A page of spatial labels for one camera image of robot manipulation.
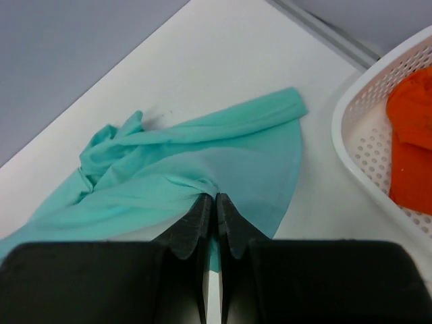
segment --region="turquoise fabric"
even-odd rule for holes
[[[300,170],[305,113],[288,88],[164,130],[146,132],[139,111],[120,128],[106,126],[81,167],[0,241],[0,258],[22,242],[104,240],[152,226],[184,214],[203,192],[226,192],[273,237]]]

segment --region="cloth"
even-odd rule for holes
[[[106,240],[151,227],[186,213],[203,192],[226,192],[273,237],[300,170],[305,113],[288,88],[164,130],[146,132],[141,112],[106,126],[81,153],[81,167],[0,241],[0,257],[23,242]],[[217,270],[215,245],[211,258]]]
[[[393,126],[389,196],[432,215],[432,67],[401,81],[386,109]]]

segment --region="white table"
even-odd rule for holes
[[[432,260],[357,186],[336,157],[330,119],[360,72],[264,0],[191,0],[0,169],[0,236],[25,223],[77,166],[90,137],[141,109],[172,126],[295,86],[304,162],[277,238],[368,238],[402,244],[426,280]],[[209,323],[218,323],[216,276]]]

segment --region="orange fabric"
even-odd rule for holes
[[[393,89],[387,115],[393,125],[390,198],[432,215],[432,67]]]

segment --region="white basket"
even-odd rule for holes
[[[399,207],[388,197],[392,126],[385,114],[394,86],[413,71],[430,65],[432,26],[396,47],[348,89],[333,113],[331,136],[337,155],[362,187],[432,252],[432,217]]]

